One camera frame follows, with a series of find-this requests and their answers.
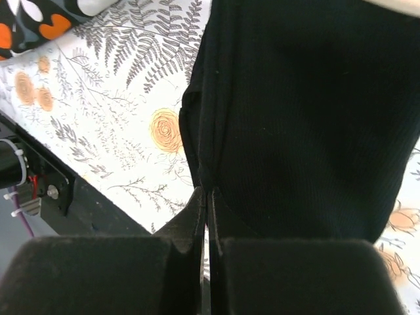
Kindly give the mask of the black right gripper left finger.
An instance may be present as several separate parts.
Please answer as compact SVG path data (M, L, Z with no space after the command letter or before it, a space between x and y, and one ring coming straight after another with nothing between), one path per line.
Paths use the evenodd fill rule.
M185 208L152 236L171 241L181 255L200 256L204 239L204 203L203 189L195 188Z

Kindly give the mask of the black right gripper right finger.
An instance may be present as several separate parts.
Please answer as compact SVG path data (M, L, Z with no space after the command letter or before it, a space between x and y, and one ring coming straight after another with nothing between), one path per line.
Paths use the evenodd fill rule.
M210 247L216 255L222 255L222 240L259 237L227 206L218 188L209 194L208 227Z

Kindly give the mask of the black underwear beige waistband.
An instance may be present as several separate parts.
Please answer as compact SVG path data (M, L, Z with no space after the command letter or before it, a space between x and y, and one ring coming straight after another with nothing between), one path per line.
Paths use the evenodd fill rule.
M180 131L194 185L256 234L376 242L419 138L419 19L213 1Z

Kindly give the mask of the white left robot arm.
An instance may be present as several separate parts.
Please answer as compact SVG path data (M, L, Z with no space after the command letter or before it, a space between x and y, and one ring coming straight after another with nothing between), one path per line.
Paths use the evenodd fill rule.
M80 11L87 16L96 16L119 0L77 0Z

